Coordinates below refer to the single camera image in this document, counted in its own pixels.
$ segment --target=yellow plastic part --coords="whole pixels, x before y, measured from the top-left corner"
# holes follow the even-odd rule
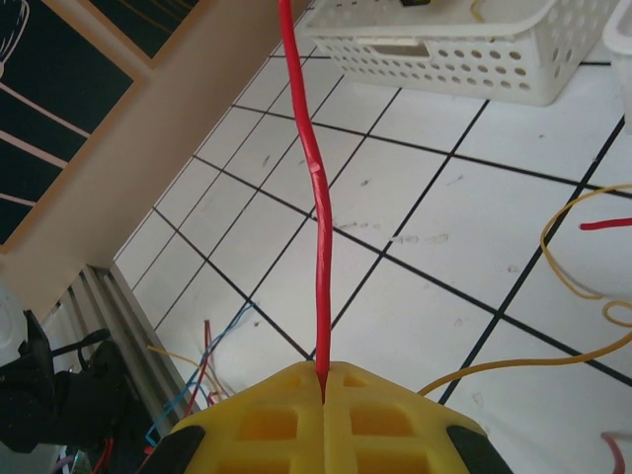
[[[467,474],[446,428],[472,420],[349,363],[332,363],[326,403],[300,362],[175,428],[205,436],[186,474]]]

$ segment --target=basket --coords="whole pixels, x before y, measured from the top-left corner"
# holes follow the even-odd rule
[[[623,90],[626,131],[632,133],[632,0],[621,0],[603,31],[612,69]]]
[[[323,0],[303,29],[353,80],[544,106],[616,0]]]

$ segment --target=cable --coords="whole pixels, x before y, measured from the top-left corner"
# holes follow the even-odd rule
[[[201,384],[201,381],[204,378],[204,373],[206,372],[206,366],[208,365],[209,357],[210,357],[210,322],[206,319],[204,320],[204,358],[202,359],[201,369],[199,372],[199,378],[197,379],[196,388],[194,388],[194,394],[189,400],[189,405],[187,406],[187,410],[185,411],[185,418],[191,413],[191,410],[194,407],[194,403],[196,402],[196,396],[198,395],[199,385]]]
[[[241,311],[239,311],[237,316],[235,316],[235,318],[230,322],[230,324],[226,326],[226,328],[221,333],[219,333],[219,336],[213,338],[212,342],[210,343],[211,351],[215,350],[217,345],[228,335],[228,333],[237,328],[237,325],[241,322],[242,318],[246,315],[248,311],[256,307],[257,305],[255,303],[249,303],[244,306]]]
[[[115,441],[110,437],[106,439],[106,445],[103,448],[103,452],[101,453],[101,457],[99,458],[99,462],[95,466],[92,474],[99,474],[99,472],[105,472],[110,465],[110,459],[112,457],[112,451],[115,447]]]
[[[580,298],[600,300],[600,299],[603,299],[605,295],[594,292],[594,291],[587,291],[586,287],[583,285],[582,285],[582,289],[584,290],[584,292],[577,289],[578,285],[575,285],[571,281],[571,279],[567,276],[566,272],[560,267],[557,260],[555,260],[555,258],[551,254],[551,251],[548,249],[548,246],[546,244],[546,235],[549,233],[549,231],[551,230],[551,227],[553,227],[553,224],[555,224],[557,219],[559,219],[562,215],[568,212],[574,205],[578,204],[579,202],[582,202],[588,198],[592,198],[597,195],[602,195],[604,193],[626,190],[630,188],[632,188],[632,184],[610,186],[607,188],[601,188],[601,189],[592,191],[590,193],[586,193],[583,196],[577,197],[576,199],[569,201],[547,222],[547,224],[544,226],[544,229],[542,230],[542,233],[540,234],[540,249],[542,250],[542,254],[544,254],[544,257],[546,258],[546,261],[548,262],[549,266],[551,267],[551,270],[557,276],[557,278],[562,283],[564,283],[564,285],[567,288],[569,288],[573,293],[578,295]],[[610,309],[614,307],[623,307],[623,308],[632,310],[632,303],[617,299],[617,300],[613,300],[606,303],[601,310],[601,314],[603,315],[603,317],[609,322],[611,322],[612,324],[616,324],[617,326],[621,326],[624,328],[632,328],[632,323],[619,321],[609,314]],[[617,342],[610,344],[609,346],[606,346],[605,348],[599,349],[597,351],[592,351],[591,353],[586,353],[583,355],[574,355],[570,357],[561,357],[561,358],[518,358],[518,359],[513,359],[513,360],[501,360],[501,361],[496,361],[496,362],[481,363],[479,365],[462,368],[460,370],[452,372],[449,375],[446,375],[440,378],[439,380],[436,380],[433,383],[427,385],[426,387],[421,389],[418,393],[420,395],[426,396],[433,390],[439,388],[441,385],[452,382],[454,380],[458,380],[466,375],[471,375],[472,373],[478,373],[485,370],[494,370],[497,368],[521,367],[521,366],[570,365],[573,363],[588,362],[595,358],[606,356],[610,353],[613,353],[614,351],[621,349],[623,346],[625,346],[626,344],[630,342],[632,342],[632,332],[628,333],[626,336],[624,336]]]
[[[476,20],[478,23],[485,23],[483,15],[478,13],[478,7],[480,3],[481,0],[472,0],[472,4],[470,5],[470,13],[474,17],[474,20]]]
[[[587,222],[585,224],[580,225],[580,229],[592,231],[592,230],[603,230],[603,229],[613,229],[615,227],[630,227],[632,225],[632,219],[610,219],[603,220],[601,222]]]
[[[298,134],[305,151],[305,159],[309,169],[316,216],[318,218],[318,256],[316,265],[316,373],[320,381],[323,401],[330,364],[332,309],[331,309],[331,273],[332,273],[332,241],[333,219],[332,205],[327,185],[327,175],[323,159],[318,149],[314,128],[307,109],[305,84],[301,69],[290,0],[278,0],[281,36],[285,49],[285,59],[289,73],[292,105]]]
[[[163,356],[169,356],[169,357],[173,357],[173,358],[177,358],[183,362],[189,363],[197,368],[201,368],[201,365],[198,365],[197,362],[195,362],[194,360],[188,358],[188,357],[184,357],[183,355],[179,355],[176,353],[172,353],[171,351],[165,351],[164,349],[160,349],[160,348],[156,348],[155,346],[147,346],[147,349],[150,350],[153,353],[158,353],[158,354],[162,354]],[[204,375],[206,376],[206,378],[208,379],[208,382],[212,385],[213,390],[217,391],[218,386],[215,386],[216,380],[213,380],[213,377],[211,375],[208,374],[208,372],[205,372]]]
[[[57,474],[65,466],[72,464],[72,461],[74,460],[75,460],[75,456],[66,456],[63,459],[59,459],[57,463],[54,466],[52,466],[52,470],[50,471],[50,474]]]
[[[624,474],[625,473],[625,459],[623,458],[623,454],[621,454],[621,449],[617,445],[615,439],[615,435],[613,433],[602,433],[601,439],[603,439],[610,451],[612,451],[612,457],[614,457],[614,469],[612,474]]]
[[[170,400],[169,402],[165,404],[165,411],[162,413],[162,415],[160,415],[160,417],[158,417],[158,419],[154,422],[154,424],[151,427],[149,427],[149,430],[147,430],[147,433],[145,433],[145,440],[149,443],[151,447],[156,447],[157,445],[156,441],[152,439],[151,435],[156,430],[156,428],[158,428],[158,425],[160,425],[169,416],[169,414],[174,411],[174,408],[176,408],[176,405],[178,405],[182,401],[182,399],[185,398],[185,395],[187,394],[187,391],[189,390],[189,388],[197,384],[197,382],[194,382],[194,378],[196,377],[197,374],[198,372],[195,371],[194,374],[189,379],[189,381],[185,384],[185,388],[183,388],[182,391],[173,400]],[[205,393],[203,388],[200,387],[199,391],[202,392],[202,395],[206,399],[208,399],[208,395]]]
[[[626,334],[616,343],[612,343],[605,348],[599,349],[597,351],[592,351],[591,353],[560,358],[516,358],[513,360],[499,360],[497,362],[481,363],[480,365],[474,365],[452,372],[449,375],[446,375],[445,377],[442,377],[439,380],[436,380],[433,383],[422,388],[418,393],[420,395],[426,396],[433,390],[439,388],[441,385],[449,383],[452,380],[458,380],[459,378],[463,378],[466,375],[471,375],[472,373],[483,372],[486,370],[494,370],[497,368],[507,367],[571,365],[574,363],[588,362],[589,360],[593,360],[594,358],[606,356],[610,353],[613,353],[614,351],[616,351],[617,349],[621,349],[623,346],[630,343],[631,341],[632,332]]]

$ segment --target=chalkboard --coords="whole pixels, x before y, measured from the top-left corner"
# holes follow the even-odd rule
[[[153,58],[198,0],[85,0]]]
[[[41,0],[0,0],[0,251],[131,83]]]

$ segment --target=tile floor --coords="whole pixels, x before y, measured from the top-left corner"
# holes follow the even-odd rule
[[[331,181],[333,358],[416,390],[482,361],[567,356],[620,338],[538,250],[569,199],[632,181],[632,136],[598,45],[555,104],[530,108],[355,84],[299,41]],[[314,351],[316,224],[287,89],[271,55],[121,250],[117,264],[165,347],[242,390]],[[585,284],[632,298],[632,196],[573,209],[550,234]],[[477,420],[516,474],[609,473],[605,431],[632,432],[632,348],[566,368],[473,375],[431,398]],[[190,368],[178,365],[188,378]],[[632,445],[621,441],[632,461]]]

